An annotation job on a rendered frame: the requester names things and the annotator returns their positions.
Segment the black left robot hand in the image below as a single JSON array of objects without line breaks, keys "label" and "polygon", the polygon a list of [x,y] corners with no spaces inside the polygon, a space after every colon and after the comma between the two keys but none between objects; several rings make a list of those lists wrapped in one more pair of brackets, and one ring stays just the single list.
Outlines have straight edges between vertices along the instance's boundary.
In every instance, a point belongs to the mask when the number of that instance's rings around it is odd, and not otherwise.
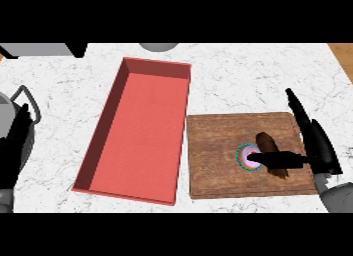
[{"label": "black left robot hand", "polygon": [[32,119],[28,104],[19,108],[9,133],[0,138],[0,189],[12,189],[21,172],[21,157]]}]

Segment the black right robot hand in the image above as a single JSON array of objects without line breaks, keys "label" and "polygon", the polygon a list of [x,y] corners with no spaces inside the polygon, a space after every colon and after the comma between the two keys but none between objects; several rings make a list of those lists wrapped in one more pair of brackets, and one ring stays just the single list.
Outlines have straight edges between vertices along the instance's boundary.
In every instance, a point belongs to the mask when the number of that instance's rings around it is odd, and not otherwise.
[{"label": "black right robot hand", "polygon": [[310,165],[314,174],[328,173],[339,175],[342,173],[334,147],[326,133],[314,119],[308,119],[303,105],[291,89],[285,90],[288,96],[288,106],[294,113],[294,119],[303,136],[305,155],[291,151],[249,153],[245,160],[263,164],[270,169],[297,169],[304,164]]}]

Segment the brown cupcake with pink frosting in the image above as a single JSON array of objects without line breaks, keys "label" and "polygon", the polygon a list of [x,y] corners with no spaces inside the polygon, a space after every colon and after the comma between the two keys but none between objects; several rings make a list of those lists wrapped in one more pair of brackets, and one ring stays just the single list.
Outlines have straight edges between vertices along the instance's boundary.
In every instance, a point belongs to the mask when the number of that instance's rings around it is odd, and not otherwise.
[{"label": "brown cupcake with pink frosting", "polygon": [[264,132],[260,132],[255,135],[255,143],[243,143],[236,148],[235,161],[238,166],[246,172],[257,172],[263,164],[248,160],[246,157],[255,153],[273,153],[277,151],[279,149],[273,138]]}]

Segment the brown wooden cutting board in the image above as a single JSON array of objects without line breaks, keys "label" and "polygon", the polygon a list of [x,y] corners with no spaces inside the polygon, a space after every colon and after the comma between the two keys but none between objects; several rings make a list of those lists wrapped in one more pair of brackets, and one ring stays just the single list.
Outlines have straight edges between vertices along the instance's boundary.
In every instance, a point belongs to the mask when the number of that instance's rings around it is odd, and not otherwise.
[{"label": "brown wooden cutting board", "polygon": [[248,172],[235,158],[239,146],[254,144],[260,132],[270,135],[280,151],[304,154],[291,113],[189,115],[186,131],[192,199],[316,194],[308,166],[289,169],[280,179],[264,166]]}]

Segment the red cardboard box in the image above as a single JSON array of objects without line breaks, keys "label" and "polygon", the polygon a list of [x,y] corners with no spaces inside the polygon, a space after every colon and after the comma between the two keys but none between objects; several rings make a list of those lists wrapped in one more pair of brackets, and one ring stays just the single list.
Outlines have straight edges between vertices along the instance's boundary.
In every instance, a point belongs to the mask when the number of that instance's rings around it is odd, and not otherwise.
[{"label": "red cardboard box", "polygon": [[72,190],[173,205],[190,65],[125,57]]}]

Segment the grey and black appliance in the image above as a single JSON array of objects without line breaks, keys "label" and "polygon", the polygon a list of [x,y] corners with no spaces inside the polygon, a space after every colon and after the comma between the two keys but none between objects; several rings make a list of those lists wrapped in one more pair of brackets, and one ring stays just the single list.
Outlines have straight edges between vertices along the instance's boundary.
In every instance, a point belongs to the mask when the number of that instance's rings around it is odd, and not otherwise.
[{"label": "grey and black appliance", "polygon": [[85,43],[0,43],[0,54],[6,59],[23,56],[74,56],[81,58]]}]

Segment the grey round object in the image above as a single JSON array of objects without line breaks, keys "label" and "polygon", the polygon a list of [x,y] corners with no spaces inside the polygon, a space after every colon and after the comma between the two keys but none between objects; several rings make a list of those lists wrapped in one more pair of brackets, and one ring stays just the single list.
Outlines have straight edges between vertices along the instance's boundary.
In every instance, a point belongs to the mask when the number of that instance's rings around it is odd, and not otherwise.
[{"label": "grey round object", "polygon": [[165,52],[176,46],[176,43],[140,43],[140,47],[150,52]]}]

